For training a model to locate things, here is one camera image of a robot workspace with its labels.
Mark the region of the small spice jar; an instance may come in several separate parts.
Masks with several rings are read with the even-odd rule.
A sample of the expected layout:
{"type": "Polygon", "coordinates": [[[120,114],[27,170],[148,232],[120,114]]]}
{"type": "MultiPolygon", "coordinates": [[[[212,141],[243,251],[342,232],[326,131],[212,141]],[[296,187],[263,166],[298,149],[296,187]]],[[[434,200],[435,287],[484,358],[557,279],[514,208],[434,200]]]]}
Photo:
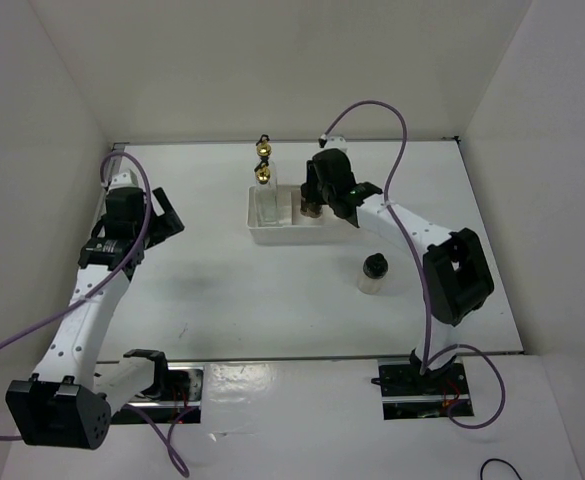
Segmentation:
{"type": "Polygon", "coordinates": [[[310,202],[302,198],[300,213],[307,218],[318,219],[322,216],[323,206],[320,203],[310,202]]]}

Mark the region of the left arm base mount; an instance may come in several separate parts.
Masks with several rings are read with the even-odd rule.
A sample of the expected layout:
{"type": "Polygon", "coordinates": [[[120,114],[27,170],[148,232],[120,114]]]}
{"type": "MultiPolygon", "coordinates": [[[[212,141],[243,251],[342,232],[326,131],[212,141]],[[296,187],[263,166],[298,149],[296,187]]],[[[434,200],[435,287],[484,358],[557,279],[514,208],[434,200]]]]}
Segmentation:
{"type": "Polygon", "coordinates": [[[141,410],[157,424],[200,422],[204,386],[202,365],[169,363],[168,379],[160,393],[149,393],[154,383],[154,364],[143,359],[123,359],[104,365],[95,379],[95,391],[104,393],[111,405],[112,423],[130,425],[142,419],[125,406],[141,410]]]}

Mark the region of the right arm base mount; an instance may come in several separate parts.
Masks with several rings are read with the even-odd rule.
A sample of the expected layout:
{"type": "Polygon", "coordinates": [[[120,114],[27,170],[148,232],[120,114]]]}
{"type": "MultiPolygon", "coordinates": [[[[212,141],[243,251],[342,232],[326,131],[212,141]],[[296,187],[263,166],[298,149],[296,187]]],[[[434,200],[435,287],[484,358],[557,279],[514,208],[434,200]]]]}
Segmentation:
{"type": "Polygon", "coordinates": [[[474,416],[465,369],[459,361],[430,377],[421,376],[406,359],[380,360],[370,383],[379,390],[386,421],[444,418],[450,407],[457,416],[474,416]]]}

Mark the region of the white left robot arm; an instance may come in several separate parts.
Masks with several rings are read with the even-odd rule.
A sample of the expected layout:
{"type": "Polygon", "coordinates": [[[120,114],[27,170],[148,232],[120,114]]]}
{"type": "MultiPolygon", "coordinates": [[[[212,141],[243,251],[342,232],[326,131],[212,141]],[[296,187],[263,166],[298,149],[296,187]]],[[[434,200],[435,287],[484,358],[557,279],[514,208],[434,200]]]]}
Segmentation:
{"type": "Polygon", "coordinates": [[[145,251],[184,229],[164,190],[152,194],[162,214],[147,211],[139,187],[107,193],[79,256],[72,297],[79,307],[63,318],[30,378],[8,387],[8,409],[28,445],[95,450],[113,415],[135,395],[156,400],[170,390],[167,359],[158,350],[132,349],[113,372],[95,375],[109,324],[145,251]]]}

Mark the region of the glass oil bottle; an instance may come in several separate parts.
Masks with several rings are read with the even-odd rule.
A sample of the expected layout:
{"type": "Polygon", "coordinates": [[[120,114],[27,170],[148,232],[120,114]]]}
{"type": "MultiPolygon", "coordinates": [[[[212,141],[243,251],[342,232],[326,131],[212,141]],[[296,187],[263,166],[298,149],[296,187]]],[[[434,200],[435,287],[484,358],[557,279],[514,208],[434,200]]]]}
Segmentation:
{"type": "Polygon", "coordinates": [[[254,204],[260,226],[276,226],[278,214],[278,183],[272,160],[262,161],[255,169],[254,204]]]}
{"type": "Polygon", "coordinates": [[[259,140],[256,142],[255,147],[259,161],[257,166],[254,168],[254,171],[258,171],[259,169],[269,165],[269,160],[272,154],[270,136],[268,134],[262,134],[259,140]]]}

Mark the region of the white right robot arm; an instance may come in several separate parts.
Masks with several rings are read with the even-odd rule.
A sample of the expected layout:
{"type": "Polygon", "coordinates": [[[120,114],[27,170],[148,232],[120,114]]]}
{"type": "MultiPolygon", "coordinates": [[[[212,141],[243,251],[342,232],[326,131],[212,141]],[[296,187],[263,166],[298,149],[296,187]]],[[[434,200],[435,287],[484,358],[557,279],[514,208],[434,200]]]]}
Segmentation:
{"type": "Polygon", "coordinates": [[[306,162],[301,185],[302,214],[317,216],[324,206],[415,261],[426,320],[423,337],[412,351],[410,381],[422,393],[435,391],[455,357],[455,328],[480,309],[495,288],[478,234],[436,225],[391,201],[380,187],[357,181],[348,156],[336,148],[323,149],[306,162]]]}

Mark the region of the white jar black lid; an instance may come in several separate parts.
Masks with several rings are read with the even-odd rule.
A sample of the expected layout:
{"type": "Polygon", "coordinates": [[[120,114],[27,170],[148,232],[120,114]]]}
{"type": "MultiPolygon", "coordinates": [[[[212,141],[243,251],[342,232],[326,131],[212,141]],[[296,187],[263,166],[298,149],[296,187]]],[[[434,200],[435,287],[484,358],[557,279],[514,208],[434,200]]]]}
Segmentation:
{"type": "Polygon", "coordinates": [[[388,261],[382,253],[368,256],[357,277],[358,289],[367,295],[377,294],[384,284],[388,269],[388,261]]]}

